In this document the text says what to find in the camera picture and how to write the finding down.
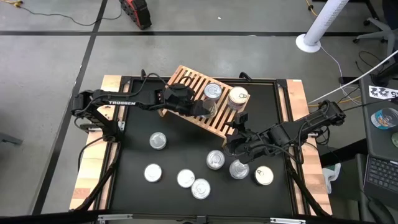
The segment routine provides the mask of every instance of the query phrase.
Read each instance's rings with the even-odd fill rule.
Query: office chair
[[[369,26],[370,23],[372,23],[382,31],[359,35],[353,40],[353,42],[358,43],[360,39],[373,38],[382,38],[381,41],[385,42],[387,39],[387,56],[389,56],[394,50],[395,42],[398,39],[398,0],[383,0],[382,8],[387,24],[384,24],[373,18],[368,18],[363,22],[365,26]]]

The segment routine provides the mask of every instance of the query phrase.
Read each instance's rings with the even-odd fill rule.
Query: red power tool
[[[119,0],[124,12],[131,17],[140,29],[146,29],[152,25],[150,14],[145,0]]]

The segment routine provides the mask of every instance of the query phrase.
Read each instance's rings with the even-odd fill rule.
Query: gray floor
[[[305,32],[314,16],[298,0],[147,0],[156,31]],[[26,2],[34,12],[62,13],[82,23],[96,19],[100,0]],[[319,12],[323,3],[314,3]],[[117,0],[109,0],[104,17],[119,14]],[[0,3],[0,30],[83,30],[66,18],[33,16]],[[330,32],[372,32],[363,27],[370,13],[364,4],[348,4]],[[124,13],[116,21],[102,21],[100,31],[137,31]],[[89,37],[0,36],[0,131],[24,139],[21,146],[0,144],[0,216],[30,213],[39,180],[67,105]],[[360,50],[380,57],[386,44],[352,37],[324,37],[322,45],[341,64],[344,75],[358,76]],[[338,87],[338,67],[324,52],[306,54],[295,37],[124,36],[97,37],[81,90],[100,87],[103,75],[138,75],[140,69],[170,76],[186,65],[211,77],[303,80],[307,100]],[[338,100],[341,93],[330,100]],[[353,106],[347,103],[342,107]],[[332,128],[330,146],[341,147],[364,137],[360,109],[347,112],[344,126]],[[76,180],[78,151],[86,134],[70,125],[44,210],[68,210]]]

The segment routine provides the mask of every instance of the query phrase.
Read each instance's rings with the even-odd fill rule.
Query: can
[[[144,171],[144,177],[148,182],[157,182],[162,176],[162,168],[157,164],[149,164]]]
[[[394,108],[383,108],[371,116],[372,124],[379,129],[389,129],[398,124],[398,111]]]
[[[219,84],[216,83],[207,84],[204,90],[205,96],[214,101],[220,98],[222,92],[223,89],[221,88],[221,86],[219,86]]]
[[[218,170],[221,168],[224,165],[224,162],[224,154],[219,150],[213,150],[209,152],[206,158],[207,166],[213,170]]]
[[[249,165],[242,164],[239,159],[236,159],[229,166],[229,173],[231,177],[240,180],[248,176],[249,174]]]
[[[154,133],[149,137],[149,144],[156,150],[161,150],[166,146],[166,135],[163,133]]]
[[[240,86],[236,86],[229,91],[228,106],[233,110],[239,110],[248,101],[248,91]]]
[[[274,173],[269,167],[260,166],[254,172],[254,179],[260,185],[269,185],[274,180]]]
[[[202,118],[206,118],[206,119],[210,119],[210,118],[214,118],[217,115],[217,105],[216,102],[213,101],[212,99],[205,99],[203,100],[203,106],[204,109],[210,111],[210,114],[206,114],[206,115],[201,115]]]
[[[191,192],[196,199],[205,199],[210,194],[210,184],[205,179],[197,179],[192,184]]]
[[[195,181],[195,174],[189,169],[182,169],[177,174],[177,182],[183,188],[189,188]]]

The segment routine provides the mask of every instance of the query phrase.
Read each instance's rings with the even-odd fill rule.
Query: white cable
[[[328,95],[330,95],[330,94],[332,94],[332,93],[334,93],[334,92],[336,92],[336,91],[338,91],[338,90],[342,90],[344,87],[346,87],[346,86],[348,86],[348,85],[350,85],[350,84],[352,84],[352,83],[354,83],[354,82],[360,80],[361,78],[365,77],[366,75],[368,75],[369,73],[371,73],[371,72],[373,72],[375,69],[377,69],[377,67],[379,67],[380,65],[384,64],[384,62],[388,61],[392,56],[394,56],[394,55],[397,54],[397,53],[398,53],[398,50],[396,50],[396,51],[395,51],[394,53],[392,53],[390,56],[386,57],[386,59],[384,59],[382,62],[380,62],[379,64],[377,64],[375,67],[373,67],[372,69],[370,69],[369,71],[367,71],[365,74],[361,75],[360,77],[354,79],[353,81],[351,81],[351,82],[349,82],[349,83],[347,83],[347,84],[345,84],[345,85],[343,85],[343,86],[341,86],[341,87],[339,87],[339,88],[337,88],[337,89],[335,89],[335,90],[333,90],[333,91],[331,91],[331,92],[329,92],[329,93],[327,93],[327,94],[325,94],[325,95],[323,95],[323,96],[321,96],[321,97],[319,97],[319,98],[317,98],[317,99],[315,99],[315,100],[313,100],[313,101],[311,101],[311,102],[309,102],[309,103],[310,103],[310,104],[311,104],[311,103],[314,103],[314,102],[316,102],[316,101],[318,101],[318,100],[320,100],[320,99],[322,99],[322,98],[324,98],[324,97],[326,97],[326,96],[328,96]]]
[[[338,61],[337,61],[333,56],[331,56],[331,54],[329,54],[322,46],[321,46],[321,48],[322,48],[322,50],[323,50],[327,55],[329,55],[329,56],[331,57],[331,59],[333,59],[333,60],[336,62],[337,66],[338,66],[338,70],[339,70],[339,72],[340,72],[340,77],[343,78],[343,72],[341,71],[340,63],[338,63]],[[352,99],[352,98],[347,94],[347,92],[345,92],[344,88],[342,88],[341,90],[343,91],[343,94],[345,95],[345,97],[348,97],[353,103],[355,103],[355,104],[358,105],[358,106],[361,104],[361,103],[358,102],[357,100]]]

